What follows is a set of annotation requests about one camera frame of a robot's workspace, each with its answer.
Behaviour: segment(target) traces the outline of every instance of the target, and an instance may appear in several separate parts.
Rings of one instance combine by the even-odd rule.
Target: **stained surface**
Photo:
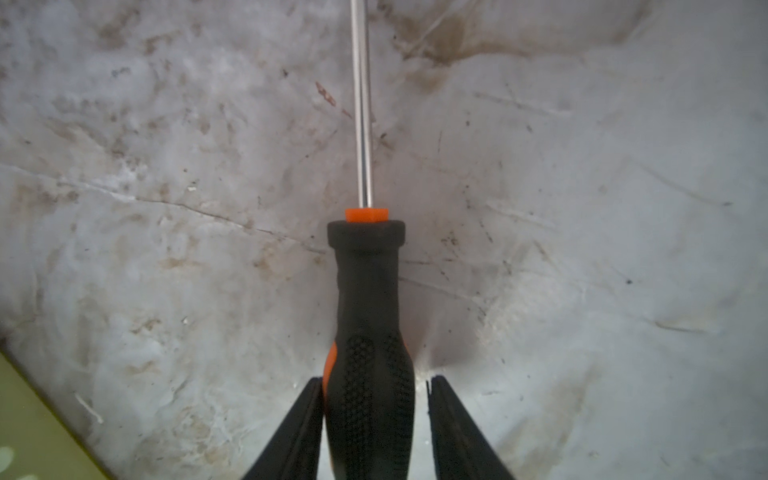
[[[2,348],[118,478],[239,478],[333,338],[348,5],[0,12]],[[764,475],[765,2],[370,16],[411,477],[436,372],[522,480]]]

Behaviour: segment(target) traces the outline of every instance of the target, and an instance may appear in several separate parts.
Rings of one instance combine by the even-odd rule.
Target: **textured grip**
[[[406,226],[332,222],[339,267],[336,358],[326,424],[338,480],[405,480],[413,437],[413,364],[399,330],[397,253]]]

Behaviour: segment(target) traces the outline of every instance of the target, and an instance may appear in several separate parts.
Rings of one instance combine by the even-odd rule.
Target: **screwdriver shaft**
[[[357,140],[357,196],[360,208],[373,207],[371,174],[371,73],[368,59],[368,5],[350,0],[352,10],[355,134]]]

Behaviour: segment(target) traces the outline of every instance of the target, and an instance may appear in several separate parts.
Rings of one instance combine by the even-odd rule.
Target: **screwdriver handle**
[[[337,480],[405,480],[415,384],[402,341],[397,220],[328,224],[339,267],[336,341],[326,361],[326,425]]]

